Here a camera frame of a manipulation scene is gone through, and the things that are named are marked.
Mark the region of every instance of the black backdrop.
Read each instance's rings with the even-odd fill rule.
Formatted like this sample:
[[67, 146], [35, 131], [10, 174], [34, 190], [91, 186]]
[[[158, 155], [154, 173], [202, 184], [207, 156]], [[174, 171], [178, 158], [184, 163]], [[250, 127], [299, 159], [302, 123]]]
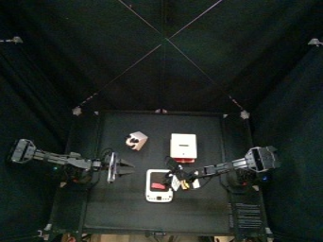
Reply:
[[256, 145], [280, 150], [274, 232], [319, 241], [322, 48], [307, 42], [322, 36], [323, 2], [124, 3], [0, 1], [0, 39], [24, 41], [0, 43], [2, 237], [46, 226], [58, 184], [51, 167], [6, 166], [12, 140], [63, 152], [71, 109], [102, 90], [84, 112], [239, 112], [231, 95], [254, 114]]

